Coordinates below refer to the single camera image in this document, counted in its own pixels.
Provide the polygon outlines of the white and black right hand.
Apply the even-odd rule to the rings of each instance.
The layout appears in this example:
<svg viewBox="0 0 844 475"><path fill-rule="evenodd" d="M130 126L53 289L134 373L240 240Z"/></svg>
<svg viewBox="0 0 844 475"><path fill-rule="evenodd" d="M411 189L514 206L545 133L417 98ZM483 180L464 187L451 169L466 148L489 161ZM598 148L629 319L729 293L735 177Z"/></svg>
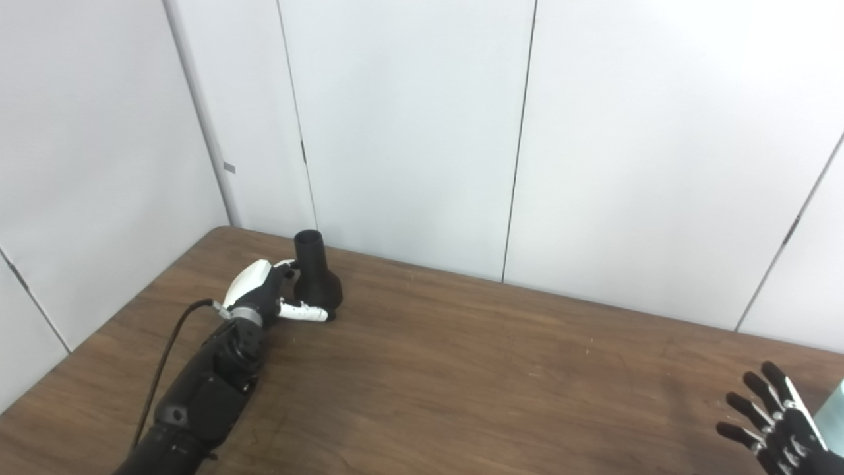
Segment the white and black right hand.
<svg viewBox="0 0 844 475"><path fill-rule="evenodd" d="M766 474L841 474L842 456L827 445L792 379L773 361L760 372L748 371L742 382L761 402L727 392L725 400L752 425L719 422L718 435L742 445Z"/></svg>

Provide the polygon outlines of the white and black left hand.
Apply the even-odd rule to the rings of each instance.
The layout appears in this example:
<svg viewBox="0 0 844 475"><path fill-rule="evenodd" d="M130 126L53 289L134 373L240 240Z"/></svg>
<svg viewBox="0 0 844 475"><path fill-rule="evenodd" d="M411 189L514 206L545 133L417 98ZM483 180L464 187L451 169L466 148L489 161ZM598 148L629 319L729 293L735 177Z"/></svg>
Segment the white and black left hand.
<svg viewBox="0 0 844 475"><path fill-rule="evenodd" d="M244 319L259 327L276 321L328 322L334 314L301 300L287 300L282 295L284 280L297 277L299 264L295 259L272 264L259 259L244 268L230 284L223 303L214 307L226 321Z"/></svg>

